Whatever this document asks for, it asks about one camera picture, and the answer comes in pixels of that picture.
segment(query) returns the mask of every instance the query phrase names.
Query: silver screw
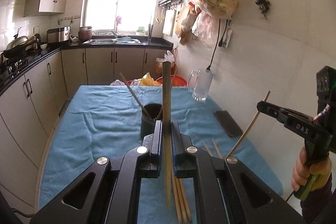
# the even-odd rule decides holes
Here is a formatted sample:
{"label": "silver screw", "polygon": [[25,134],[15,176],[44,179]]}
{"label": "silver screw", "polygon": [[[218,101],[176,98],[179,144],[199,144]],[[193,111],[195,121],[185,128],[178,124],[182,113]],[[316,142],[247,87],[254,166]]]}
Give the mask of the silver screw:
{"label": "silver screw", "polygon": [[187,148],[187,151],[188,151],[189,153],[196,153],[196,152],[197,152],[197,147],[189,146],[189,147]]}
{"label": "silver screw", "polygon": [[226,159],[229,164],[236,164],[238,162],[236,157],[230,156]]}
{"label": "silver screw", "polygon": [[104,165],[104,164],[106,164],[108,161],[109,161],[109,160],[108,160],[107,158],[105,158],[105,157],[101,157],[101,158],[97,159],[97,163],[98,163],[99,165]]}
{"label": "silver screw", "polygon": [[145,154],[147,152],[148,148],[145,147],[145,146],[139,146],[136,151],[139,153],[139,154]]}

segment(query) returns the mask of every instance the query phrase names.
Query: green handle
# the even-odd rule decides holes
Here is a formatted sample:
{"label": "green handle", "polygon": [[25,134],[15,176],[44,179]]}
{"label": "green handle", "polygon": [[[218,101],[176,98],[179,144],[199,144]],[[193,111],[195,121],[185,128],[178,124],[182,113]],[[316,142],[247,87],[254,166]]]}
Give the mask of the green handle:
{"label": "green handle", "polygon": [[319,176],[320,175],[310,174],[309,178],[307,179],[307,183],[303,186],[300,186],[299,190],[294,192],[294,196],[302,201],[306,200],[311,188],[313,187],[315,181],[317,181]]}

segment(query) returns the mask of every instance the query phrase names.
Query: kitchen sink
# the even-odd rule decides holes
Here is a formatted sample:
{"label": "kitchen sink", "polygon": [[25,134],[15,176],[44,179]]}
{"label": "kitchen sink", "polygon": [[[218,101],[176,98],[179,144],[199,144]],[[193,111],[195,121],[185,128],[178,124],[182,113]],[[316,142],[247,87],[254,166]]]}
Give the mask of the kitchen sink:
{"label": "kitchen sink", "polygon": [[104,38],[104,39],[91,39],[84,42],[83,44],[114,44],[114,43],[125,43],[125,44],[140,44],[138,39],[131,39],[131,41],[123,41],[122,38]]}

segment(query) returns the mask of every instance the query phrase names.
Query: dark sleeve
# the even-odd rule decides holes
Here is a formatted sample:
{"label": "dark sleeve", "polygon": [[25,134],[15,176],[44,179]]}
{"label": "dark sleeve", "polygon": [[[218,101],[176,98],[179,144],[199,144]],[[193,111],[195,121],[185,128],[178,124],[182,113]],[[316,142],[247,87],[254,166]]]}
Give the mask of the dark sleeve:
{"label": "dark sleeve", "polygon": [[311,224],[327,205],[331,197],[331,180],[330,175],[323,188],[310,192],[306,200],[301,201],[302,216],[307,224]]}

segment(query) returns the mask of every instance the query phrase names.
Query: human hand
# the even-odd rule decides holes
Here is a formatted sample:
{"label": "human hand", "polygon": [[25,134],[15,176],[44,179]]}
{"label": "human hand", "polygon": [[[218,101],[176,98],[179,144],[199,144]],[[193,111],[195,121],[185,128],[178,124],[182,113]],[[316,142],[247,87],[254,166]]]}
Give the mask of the human hand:
{"label": "human hand", "polygon": [[326,159],[312,164],[310,167],[305,165],[307,161],[307,152],[305,147],[301,149],[300,156],[296,160],[296,164],[293,168],[293,177],[292,177],[292,187],[294,191],[299,190],[301,185],[305,185],[307,183],[307,179],[310,174],[320,175],[313,187],[312,191],[322,188],[326,185],[330,174],[332,163],[329,157]]}

